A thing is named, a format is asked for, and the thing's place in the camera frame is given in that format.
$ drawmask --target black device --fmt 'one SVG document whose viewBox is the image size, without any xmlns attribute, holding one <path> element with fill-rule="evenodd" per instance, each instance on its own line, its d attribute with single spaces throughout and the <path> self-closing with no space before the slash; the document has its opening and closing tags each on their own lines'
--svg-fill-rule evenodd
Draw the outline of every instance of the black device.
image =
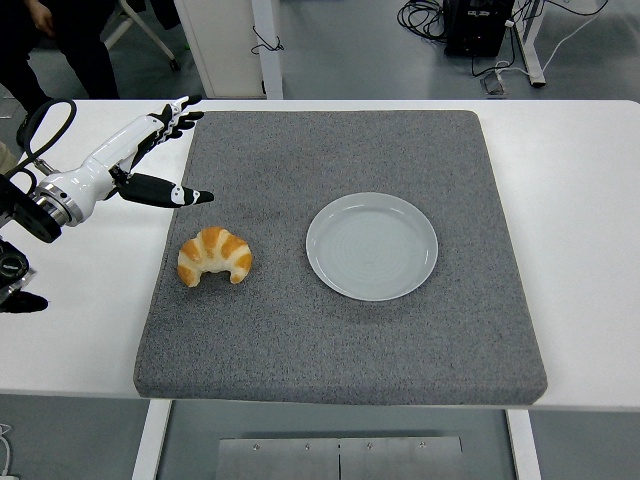
<svg viewBox="0 0 640 480">
<path fill-rule="evenodd" d="M 0 238 L 0 289 L 15 283 L 29 271 L 24 253 Z"/>
<path fill-rule="evenodd" d="M 496 57 L 515 0 L 444 0 L 445 55 Z"/>
</svg>

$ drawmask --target plate rim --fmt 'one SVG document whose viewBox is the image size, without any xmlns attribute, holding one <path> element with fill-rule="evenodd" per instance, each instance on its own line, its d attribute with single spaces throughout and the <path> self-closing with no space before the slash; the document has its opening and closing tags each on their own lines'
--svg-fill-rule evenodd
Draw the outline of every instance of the plate rim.
<svg viewBox="0 0 640 480">
<path fill-rule="evenodd" d="M 362 296 L 359 295 L 353 295 L 343 289 L 341 289 L 340 287 L 338 287 L 337 285 L 335 285 L 333 282 L 329 281 L 328 277 L 326 277 L 326 275 L 323 275 L 323 271 L 320 268 L 319 265 L 317 265 L 317 262 L 314 261 L 314 259 L 311 256 L 311 252 L 310 252 L 310 244 L 311 244 L 311 233 L 312 230 L 314 229 L 314 227 L 317 227 L 320 224 L 321 221 L 321 217 L 323 217 L 324 214 L 326 214 L 326 212 L 328 210 L 330 210 L 331 208 L 335 208 L 335 205 L 337 203 L 340 202 L 345 202 L 347 199 L 349 198 L 356 198 L 356 197 L 361 197 L 361 196 L 373 196 L 373 197 L 377 197 L 377 198 L 390 198 L 392 199 L 392 201 L 395 202 L 400 202 L 401 204 L 407 206 L 408 208 L 412 209 L 413 211 L 415 211 L 418 216 L 420 217 L 420 219 L 424 219 L 424 223 L 425 226 L 427 227 L 427 229 L 429 229 L 431 231 L 431 233 L 433 233 L 433 237 L 435 239 L 435 248 L 434 248 L 434 253 L 433 253 L 433 263 L 431 265 L 431 268 L 428 269 L 428 271 L 426 271 L 426 274 L 424 275 L 424 278 L 422 278 L 420 280 L 419 283 L 417 283 L 417 285 L 407 289 L 403 289 L 402 293 L 399 294 L 394 294 L 394 295 L 390 295 L 390 296 L 385 296 L 384 298 L 362 298 Z M 400 198 L 398 196 L 395 195 L 390 195 L 388 193 L 382 193 L 382 192 L 372 192 L 372 191 L 363 191 L 363 192 L 356 192 L 356 193 L 349 193 L 347 195 L 343 195 L 341 197 L 338 197 L 334 200 L 332 200 L 331 202 L 327 203 L 324 207 L 322 207 L 317 213 L 316 215 L 313 217 L 313 220 L 311 220 L 309 227 L 307 228 L 307 235 L 306 235 L 306 239 L 305 239 L 305 249 L 306 249 L 306 253 L 307 253 L 307 260 L 309 261 L 309 264 L 311 265 L 311 268 L 313 270 L 313 272 L 315 273 L 315 275 L 325 284 L 327 285 L 329 288 L 331 288 L 333 291 L 348 297 L 348 298 L 352 298 L 354 300 L 360 300 L 360 301 L 366 301 L 366 302 L 383 302 L 383 301 L 387 301 L 387 300 L 394 300 L 396 298 L 400 298 L 403 297 L 405 295 L 408 295 L 409 293 L 413 292 L 414 290 L 418 289 L 422 284 L 424 284 L 424 282 L 427 281 L 427 279 L 431 276 L 431 274 L 433 273 L 433 270 L 436 267 L 436 264 L 438 262 L 438 254 L 439 254 L 439 246 L 438 246 L 438 235 L 436 234 L 435 228 L 433 228 L 433 224 L 431 223 L 431 221 L 429 220 L 429 218 L 424 214 L 424 212 L 422 210 L 420 210 L 418 207 L 416 207 L 414 204 L 412 204 L 411 202 L 408 202 L 406 200 L 404 200 L 403 198 Z"/>
</svg>

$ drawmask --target metal plate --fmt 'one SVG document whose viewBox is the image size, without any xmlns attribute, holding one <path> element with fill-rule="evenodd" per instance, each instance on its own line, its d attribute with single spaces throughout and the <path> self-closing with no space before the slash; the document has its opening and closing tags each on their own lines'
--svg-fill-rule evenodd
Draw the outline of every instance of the metal plate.
<svg viewBox="0 0 640 480">
<path fill-rule="evenodd" d="M 458 480 L 459 437 L 225 439 L 216 478 L 224 480 Z"/>
<path fill-rule="evenodd" d="M 333 438 L 220 440 L 217 479 L 337 480 Z"/>
<path fill-rule="evenodd" d="M 459 437 L 340 440 L 341 480 L 462 480 Z"/>
</svg>

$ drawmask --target person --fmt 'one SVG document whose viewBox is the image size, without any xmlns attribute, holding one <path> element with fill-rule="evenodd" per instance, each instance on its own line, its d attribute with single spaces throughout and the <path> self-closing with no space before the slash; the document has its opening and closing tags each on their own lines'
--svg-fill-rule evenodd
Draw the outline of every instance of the person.
<svg viewBox="0 0 640 480">
<path fill-rule="evenodd" d="M 115 2 L 0 0 L 0 83 L 27 112 L 16 133 L 22 148 L 29 120 L 50 100 L 28 63 L 42 35 L 56 40 L 89 98 L 120 98 L 109 52 L 100 40 Z"/>
</svg>

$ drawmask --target metal panel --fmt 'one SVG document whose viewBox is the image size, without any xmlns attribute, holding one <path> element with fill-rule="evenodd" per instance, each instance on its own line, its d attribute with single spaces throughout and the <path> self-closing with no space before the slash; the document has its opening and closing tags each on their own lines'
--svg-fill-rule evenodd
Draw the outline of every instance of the metal panel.
<svg viewBox="0 0 640 480">
<path fill-rule="evenodd" d="M 415 480 L 467 478 L 459 437 L 228 439 L 224 480 Z"/>
<path fill-rule="evenodd" d="M 340 440 L 341 480 L 467 478 L 459 437 Z"/>
<path fill-rule="evenodd" d="M 216 478 L 338 480 L 335 438 L 220 440 Z"/>
<path fill-rule="evenodd" d="M 158 478 L 216 478 L 220 439 L 361 437 L 459 437 L 469 478 L 516 479 L 501 410 L 227 400 L 174 403 Z"/>
</svg>

